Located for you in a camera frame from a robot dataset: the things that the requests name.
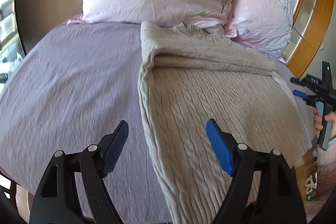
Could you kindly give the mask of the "window with dark frame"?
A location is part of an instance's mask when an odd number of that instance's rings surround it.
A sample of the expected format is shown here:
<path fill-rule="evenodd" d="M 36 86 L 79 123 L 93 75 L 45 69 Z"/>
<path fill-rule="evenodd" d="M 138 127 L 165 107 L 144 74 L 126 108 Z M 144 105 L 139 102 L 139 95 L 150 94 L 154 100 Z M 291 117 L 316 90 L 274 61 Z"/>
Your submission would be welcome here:
<path fill-rule="evenodd" d="M 1 0 L 1 88 L 26 55 L 19 33 L 15 0 Z"/>

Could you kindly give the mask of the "lilac bed sheet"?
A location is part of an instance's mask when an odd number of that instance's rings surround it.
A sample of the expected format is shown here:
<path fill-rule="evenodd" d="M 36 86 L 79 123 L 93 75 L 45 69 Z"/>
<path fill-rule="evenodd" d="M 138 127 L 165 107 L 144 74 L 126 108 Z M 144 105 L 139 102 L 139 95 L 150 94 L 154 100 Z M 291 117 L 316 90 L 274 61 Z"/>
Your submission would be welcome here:
<path fill-rule="evenodd" d="M 1 92 L 1 168 L 35 193 L 56 150 L 80 152 L 114 131 L 129 137 L 106 188 L 126 223 L 173 222 L 142 124 L 141 24 L 54 28 Z"/>

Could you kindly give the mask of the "right pink floral pillow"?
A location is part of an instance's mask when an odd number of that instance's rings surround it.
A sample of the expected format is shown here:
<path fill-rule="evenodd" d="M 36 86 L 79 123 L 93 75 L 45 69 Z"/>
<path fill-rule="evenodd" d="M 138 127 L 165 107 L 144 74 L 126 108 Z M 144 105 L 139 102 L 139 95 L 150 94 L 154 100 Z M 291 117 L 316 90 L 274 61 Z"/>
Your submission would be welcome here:
<path fill-rule="evenodd" d="M 233 0 L 225 36 L 280 60 L 290 42 L 290 0 Z"/>

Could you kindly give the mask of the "pink fluffy sleeve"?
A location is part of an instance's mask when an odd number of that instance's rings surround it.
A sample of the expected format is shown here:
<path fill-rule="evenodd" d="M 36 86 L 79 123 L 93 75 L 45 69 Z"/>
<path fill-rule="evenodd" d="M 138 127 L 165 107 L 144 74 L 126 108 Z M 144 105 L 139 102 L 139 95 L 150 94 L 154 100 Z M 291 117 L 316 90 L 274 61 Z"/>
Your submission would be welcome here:
<path fill-rule="evenodd" d="M 335 146 L 334 138 L 327 151 L 317 148 L 317 201 L 326 200 L 335 187 Z"/>

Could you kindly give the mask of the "beige cable knit sweater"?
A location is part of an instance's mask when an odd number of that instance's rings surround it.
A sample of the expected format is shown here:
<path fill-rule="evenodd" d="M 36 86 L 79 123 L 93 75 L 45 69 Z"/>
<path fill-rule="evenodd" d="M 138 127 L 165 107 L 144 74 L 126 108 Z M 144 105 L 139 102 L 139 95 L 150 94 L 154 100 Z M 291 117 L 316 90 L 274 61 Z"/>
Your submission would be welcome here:
<path fill-rule="evenodd" d="M 252 149 L 289 165 L 310 134 L 276 64 L 256 49 L 192 24 L 141 24 L 138 91 L 149 153 L 173 223 L 210 223 L 230 185 L 206 135 L 216 120 Z"/>

